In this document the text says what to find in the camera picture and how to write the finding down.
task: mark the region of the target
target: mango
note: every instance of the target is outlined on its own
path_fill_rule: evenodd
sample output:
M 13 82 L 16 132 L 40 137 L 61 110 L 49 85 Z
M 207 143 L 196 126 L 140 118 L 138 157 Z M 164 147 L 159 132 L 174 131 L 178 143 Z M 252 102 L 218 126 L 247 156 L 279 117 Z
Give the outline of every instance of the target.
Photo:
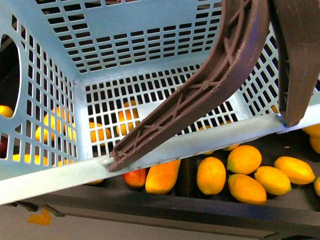
M 320 136 L 310 136 L 310 144 L 312 149 L 317 153 L 320 154 Z
M 136 106 L 137 103 L 135 100 L 131 100 L 130 101 L 131 103 L 131 106 Z M 129 103 L 126 102 L 124 104 L 124 107 L 127 108 L 129 107 Z M 118 117 L 119 117 L 119 121 L 120 122 L 124 122 L 124 121 L 130 121 L 132 119 L 138 119 L 139 118 L 139 114 L 138 114 L 138 110 L 136 108 L 133 108 L 132 109 L 132 113 L 133 113 L 133 116 L 130 112 L 130 110 L 125 110 L 125 114 L 123 111 L 120 111 L 119 114 L 118 114 Z M 120 130 L 121 130 L 121 134 L 122 136 L 125 136 L 127 135 L 129 132 L 131 132 L 135 127 L 134 127 L 134 124 L 132 122 L 129 122 L 127 123 L 127 126 L 128 126 L 128 130 L 127 131 L 127 127 L 126 127 L 126 124 L 121 124 L 120 125 Z M 116 133 L 120 136 L 120 130 L 119 130 L 119 126 L 116 126 Z
M 20 162 L 20 154 L 14 154 L 12 156 L 12 160 L 15 162 Z M 31 157 L 30 154 L 25 154 L 24 155 L 24 162 L 30 164 L 31 163 Z M 45 156 L 41 159 L 39 155 L 34 155 L 34 163 L 35 164 L 43 164 L 48 166 L 49 165 L 49 161 L 48 158 L 46 158 Z
M 226 124 L 230 124 L 230 123 L 231 123 L 230 120 L 227 120 L 227 121 L 226 121 Z M 240 144 L 235 144 L 235 145 L 231 145 L 231 146 L 224 147 L 224 148 L 222 148 L 222 149 L 225 150 L 225 151 L 229 151 L 229 152 L 230 152 L 230 151 L 232 151 L 233 149 L 239 147 L 239 145 L 240 145 Z
M 228 156 L 227 169 L 235 174 L 251 174 L 261 164 L 262 156 L 258 149 L 250 145 L 238 146 Z
M 208 125 L 206 125 L 205 126 L 205 128 L 202 126 L 202 127 L 200 127 L 199 128 L 199 131 L 202 131 L 203 129 L 209 129 L 210 128 L 210 126 L 208 126 Z M 212 151 L 207 151 L 207 152 L 205 152 L 205 153 L 203 153 L 204 155 L 210 155 L 210 154 L 212 154 L 214 152 L 214 150 L 212 150 Z
M 89 122 L 90 129 L 93 129 L 96 126 L 99 128 L 99 127 L 102 127 L 102 124 L 101 123 L 97 123 L 95 125 L 94 122 Z M 99 141 L 104 141 L 105 140 L 104 131 L 102 129 L 99 129 L 97 132 L 98 132 L 98 140 Z M 105 135 L 106 135 L 107 139 L 111 139 L 111 132 L 110 132 L 110 130 L 108 128 L 105 129 Z M 95 143 L 97 141 L 96 131 L 91 131 L 90 132 L 90 137 L 91 137 L 91 142 Z
M 146 184 L 147 169 L 138 169 L 122 174 L 123 180 L 132 188 L 141 188 Z
M 66 115 L 66 110 L 65 109 L 60 110 L 60 107 L 57 106 L 56 109 L 52 109 L 51 111 L 55 112 L 63 120 L 68 121 L 68 123 L 70 122 L 70 114 L 68 113 Z M 43 123 L 45 125 L 49 126 L 49 116 L 48 116 L 48 114 L 46 114 L 44 116 Z M 53 130 L 57 130 L 59 133 L 62 133 L 62 131 L 63 132 L 66 131 L 66 125 L 64 124 L 63 127 L 61 127 L 61 121 L 59 119 L 56 121 L 56 118 L 53 115 L 50 115 L 50 127 Z M 48 137 L 49 137 L 49 132 L 48 132 L 47 129 L 44 129 L 43 130 L 43 141 L 45 143 L 48 142 Z M 38 127 L 36 129 L 36 131 L 35 131 L 35 139 L 40 142 L 40 138 L 41 138 L 41 127 Z M 54 141 L 54 140 L 55 140 L 55 134 L 53 132 L 51 132 L 51 141 Z
M 196 184 L 206 195 L 218 194 L 226 182 L 226 168 L 222 161 L 215 157 L 207 157 L 198 167 Z
M 232 196 L 241 203 L 254 205 L 267 204 L 266 190 L 252 177 L 243 174 L 233 174 L 228 178 L 228 185 Z
M 68 138 L 71 140 L 73 140 L 74 142 L 77 141 L 77 135 L 76 135 L 76 131 L 72 130 L 72 128 L 70 126 L 67 127 L 67 132 L 68 132 Z
M 149 194 L 167 194 L 175 186 L 181 160 L 152 166 L 146 176 L 145 190 Z
M 11 118 L 14 115 L 14 111 L 9 106 L 0 105 L 0 115 Z
M 272 166 L 261 166 L 254 171 L 255 180 L 267 193 L 283 195 L 291 191 L 290 180 L 282 171 Z
M 100 179 L 100 180 L 97 180 L 97 181 L 89 182 L 86 185 L 97 185 L 97 184 L 101 184 L 103 181 L 104 181 L 103 179 Z
M 320 197 L 320 177 L 317 177 L 314 181 L 314 190 L 315 193 Z
M 309 134 L 312 137 L 318 137 L 320 138 L 320 124 L 312 125 L 312 126 L 307 126 L 305 128 L 302 128 L 302 130 Z
M 274 167 L 282 171 L 293 184 L 309 184 L 316 178 L 308 163 L 294 157 L 279 157 L 274 162 Z

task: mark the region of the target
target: brown plastic arm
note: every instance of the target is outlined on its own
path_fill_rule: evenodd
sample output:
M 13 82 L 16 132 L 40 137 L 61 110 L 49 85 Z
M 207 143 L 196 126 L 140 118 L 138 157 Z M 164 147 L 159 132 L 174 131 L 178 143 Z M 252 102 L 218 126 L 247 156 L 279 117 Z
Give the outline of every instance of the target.
M 114 147 L 109 171 L 137 161 L 237 91 L 257 63 L 269 22 L 266 0 L 223 0 L 219 34 L 208 58 Z
M 304 117 L 320 72 L 320 2 L 273 0 L 279 53 L 279 111 L 287 127 Z

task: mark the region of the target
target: light blue plastic crate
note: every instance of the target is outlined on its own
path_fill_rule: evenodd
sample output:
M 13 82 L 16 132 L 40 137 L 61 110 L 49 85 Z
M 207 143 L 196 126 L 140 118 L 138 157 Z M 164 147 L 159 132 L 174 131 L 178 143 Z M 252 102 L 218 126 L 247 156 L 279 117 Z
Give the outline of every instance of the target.
M 208 56 L 221 18 L 219 0 L 3 0 L 0 8 L 0 34 L 16 44 L 20 67 L 14 116 L 0 116 L 0 134 L 9 137 L 7 156 L 0 159 L 0 180 L 50 169 L 59 162 L 107 158 L 123 137 L 116 130 L 119 112 L 137 109 L 138 119 L 122 122 L 135 125 L 182 85 Z M 282 125 L 273 112 L 278 107 L 277 64 L 270 27 L 261 57 L 242 87 L 127 171 L 320 123 L 318 80 L 312 106 L 301 123 L 292 128 Z M 138 105 L 124 108 L 131 100 Z M 53 106 L 70 117 L 58 117 Z M 75 131 L 76 141 L 68 131 L 45 125 L 46 114 L 59 120 L 61 128 Z M 228 121 L 232 123 L 217 127 Z M 89 122 L 95 127 L 90 129 Z M 199 132 L 206 126 L 210 130 Z M 38 127 L 52 133 L 54 141 L 36 140 Z M 99 130 L 105 140 L 91 142 L 90 132 Z M 19 161 L 12 160 L 14 148 Z M 31 162 L 24 160 L 24 154 L 31 154 Z M 110 176 L 108 171 L 97 171 L 73 179 L 68 186 Z

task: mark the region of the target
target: rectangular slot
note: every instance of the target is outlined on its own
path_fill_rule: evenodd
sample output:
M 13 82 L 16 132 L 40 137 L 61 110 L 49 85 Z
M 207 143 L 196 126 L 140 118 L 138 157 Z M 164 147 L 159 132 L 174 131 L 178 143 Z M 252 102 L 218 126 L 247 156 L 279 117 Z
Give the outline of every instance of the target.
M 93 9 L 93 8 L 101 7 L 102 5 L 100 1 L 90 1 L 90 2 L 85 2 L 84 6 L 86 9 Z

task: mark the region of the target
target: floor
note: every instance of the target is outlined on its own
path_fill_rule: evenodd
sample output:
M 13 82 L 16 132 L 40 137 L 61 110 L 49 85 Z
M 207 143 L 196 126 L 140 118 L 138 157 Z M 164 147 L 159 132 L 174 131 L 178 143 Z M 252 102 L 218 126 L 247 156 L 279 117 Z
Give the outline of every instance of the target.
M 82 217 L 55 217 L 50 225 L 28 223 L 29 212 L 21 206 L 0 206 L 0 240 L 251 240 L 251 238 L 135 225 Z

